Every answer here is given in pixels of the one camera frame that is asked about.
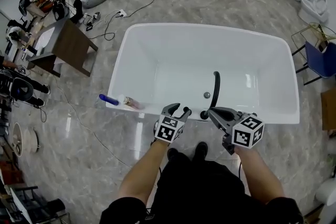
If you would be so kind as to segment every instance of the cardboard box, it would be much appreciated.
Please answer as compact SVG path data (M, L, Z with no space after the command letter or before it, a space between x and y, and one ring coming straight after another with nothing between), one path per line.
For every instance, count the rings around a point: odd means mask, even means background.
M336 129L336 88L321 93L322 129Z

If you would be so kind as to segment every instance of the white bathtub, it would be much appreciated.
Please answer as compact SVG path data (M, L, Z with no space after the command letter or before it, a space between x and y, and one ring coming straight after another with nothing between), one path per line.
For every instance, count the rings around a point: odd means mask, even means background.
M181 103L174 115L189 119L209 108L214 71L221 75L217 106L255 112L266 123L299 123L299 96L288 44L281 38L236 28L197 24L138 24L124 36L108 96L131 97L141 112L161 114ZM204 92L211 97L205 99ZM121 104L107 107L133 110Z

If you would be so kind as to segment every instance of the electric cable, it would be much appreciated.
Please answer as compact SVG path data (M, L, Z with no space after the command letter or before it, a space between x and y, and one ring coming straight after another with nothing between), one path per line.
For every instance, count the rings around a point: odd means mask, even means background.
M241 168L242 168L242 162L240 162L239 170L238 170L238 177L239 177L239 179L240 179L240 170L241 170Z
M76 117L77 117L77 119L78 119L79 124L80 124L81 126L83 126L84 128L86 128L87 130L89 130L89 131L95 136L95 138L98 140L98 142L99 142L104 148L106 148L106 149L111 153L111 155L112 155L114 158L116 158L120 163L122 163L123 165L125 165L126 167L128 167L128 168L130 169L130 168L131 168L130 166L128 166L126 163L124 163L124 162L121 161L119 158L117 158L117 157L116 157L116 156L109 150L109 148L106 147L106 146L100 141L100 139L96 136L96 133L95 133L93 130L91 130L90 128L88 128L88 127L86 127L85 125L82 124L82 122L81 122L80 119L79 119L79 116L78 116L78 114L77 114L76 109L72 106L72 104L70 104L70 102L69 102L69 100L68 100L66 94L64 93L64 91L58 86L56 77L55 77L54 75L53 75L53 77L54 77L54 80L55 80L55 82L56 82L56 86L57 86L57 88L63 93L65 99L67 100L68 105L70 105L70 106L72 107L72 109L74 110L75 115L76 115Z
M86 17L84 18L82 24L84 24L85 26L87 26L87 24L90 22L90 20L93 20L93 17L91 15L88 15L88 14L85 14L85 15L86 15Z
M143 8L146 8L146 7L148 7L149 5L151 5L151 4L153 4L153 2L154 2L155 0L153 0L151 3L149 3L149 4L147 4L147 5L145 5L145 6L143 6L143 7L141 7L141 8L139 8L139 9L137 9L135 12L133 12L131 15L129 15L129 16L125 16L125 17L123 17L123 16L117 16L117 18L120 18L120 17L122 17L122 18L129 18L129 17L131 17L134 13L136 13L136 12L138 12L139 10L141 10L141 9L143 9Z
M145 6L141 7L141 8L138 8L136 11L134 11L134 12L133 12L131 15L129 15L129 16L125 16L125 17L123 17L123 16L116 16L117 14L120 13L120 12L117 12L116 14L114 14L114 15L111 17L110 21L107 23L107 27L106 27L106 29L105 29L105 31L104 31L104 34L99 35L99 36L95 36L95 37L91 37L91 38L89 38L89 39L95 39L95 38L98 38L98 37L102 37L102 36L103 36L105 40L107 40L107 41L111 41L112 39L114 39L114 37L116 36L116 34L115 34L114 32L107 33L107 30L108 30L109 25L110 25L111 21L113 20L113 18L129 18L129 17L131 17L134 13L140 11L140 10L143 9L143 8L148 7L149 5L151 5L154 1L155 1L155 0L153 0L151 3L145 5ZM113 37L110 38L110 39L108 39L108 38L106 38L106 35L113 35Z
M105 24L107 24L108 22L106 21L107 17L110 16L112 13L117 12L118 10L114 10L112 12L110 12L108 15L105 16L104 20L100 19L95 25L92 26L92 28L95 28L98 24L104 22Z
M119 14L120 12L117 12L116 14L114 14L112 17L111 17L111 19L110 19L110 21L107 23L107 27L105 28L105 31L104 31L104 34L102 34L102 35L99 35L99 36L96 36L96 37L91 37L91 38L89 38L89 39L95 39L95 38L97 38L97 37L104 37L104 39L105 40L107 40L107 41L111 41L112 39L114 39L114 37L116 36L116 34L115 33L113 33L113 32L110 32L110 33L107 33L107 30L109 29L109 26L110 26L110 23L112 22L112 20L115 18L115 16L117 15L117 14ZM107 35L113 35L113 37L112 38L107 38L106 36Z
M36 105L29 104L29 103L27 103L27 102L25 102L25 101L21 101L21 100L17 100L17 101L19 101L19 102L21 102L21 103L23 103L23 104L28 104L28 105L30 105L30 106L33 106L33 107L36 108L36 109L40 109L40 112L41 112L41 114L40 114L41 121L42 121L43 123L45 123L45 122L47 121L47 113L46 113L41 107L36 106ZM45 115L45 120L42 119L42 112L43 112L44 115Z
M72 6L72 5L70 5L68 2L66 2L65 1L65 3L67 4L67 5L69 5L69 6L71 6L71 7L73 7L75 10L76 10L76 8L74 7L74 6Z

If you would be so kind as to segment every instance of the wooden table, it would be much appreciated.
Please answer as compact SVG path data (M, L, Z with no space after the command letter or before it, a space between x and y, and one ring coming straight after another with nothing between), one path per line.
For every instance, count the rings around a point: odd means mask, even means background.
M54 70L55 60L59 58L89 77L91 71L84 69L83 64L87 58L89 47L95 51L98 50L98 47L67 18L49 25L41 31L40 36L53 27L55 30L47 46L43 48L41 55L27 57L27 60L60 77L60 73Z

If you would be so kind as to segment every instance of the power strip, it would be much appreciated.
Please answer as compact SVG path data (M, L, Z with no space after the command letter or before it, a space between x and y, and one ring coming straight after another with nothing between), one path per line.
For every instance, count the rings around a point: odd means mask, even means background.
M126 16L127 16L127 14L126 14L126 12L123 9L119 10L119 15L117 16L117 18L119 18L119 17L126 17Z

